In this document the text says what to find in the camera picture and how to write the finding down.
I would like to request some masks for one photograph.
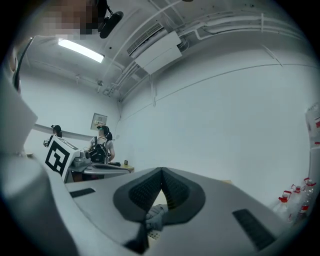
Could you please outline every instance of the table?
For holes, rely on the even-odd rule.
[[[120,166],[121,168],[125,168],[125,169],[128,169],[128,171],[130,173],[133,173],[135,171],[135,168],[133,166],[130,166],[130,165],[127,165],[127,164],[121,164]]]

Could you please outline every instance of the backpack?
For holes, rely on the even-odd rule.
[[[93,151],[90,152],[91,161],[93,163],[105,164],[108,155],[107,149],[104,144],[98,144],[98,138],[94,137]]]

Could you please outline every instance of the white wall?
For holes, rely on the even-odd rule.
[[[232,180],[270,206],[308,175],[305,111],[319,101],[318,62],[307,44],[276,34],[230,33],[199,47],[154,78],[156,107],[147,82],[125,100],[116,160]]]
[[[62,134],[71,133],[97,136],[97,131],[91,130],[94,113],[107,116],[106,125],[110,131],[115,131],[120,113],[116,100],[97,94],[93,88],[76,84],[52,73],[35,70],[23,70],[21,75],[21,96],[38,116],[37,124],[50,127],[60,125]],[[27,153],[33,153],[41,163],[44,163],[48,149],[43,141],[49,139],[51,133],[33,129],[24,148]],[[89,139],[67,139],[80,149],[89,145]]]

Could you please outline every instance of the black pad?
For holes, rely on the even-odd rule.
[[[169,208],[164,225],[188,222],[206,201],[200,185],[163,167],[119,187],[113,203],[126,220],[144,224],[161,189]]]

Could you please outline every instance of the ponytail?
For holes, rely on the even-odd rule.
[[[109,134],[105,138],[106,138],[106,142],[112,141],[112,133],[109,132]]]

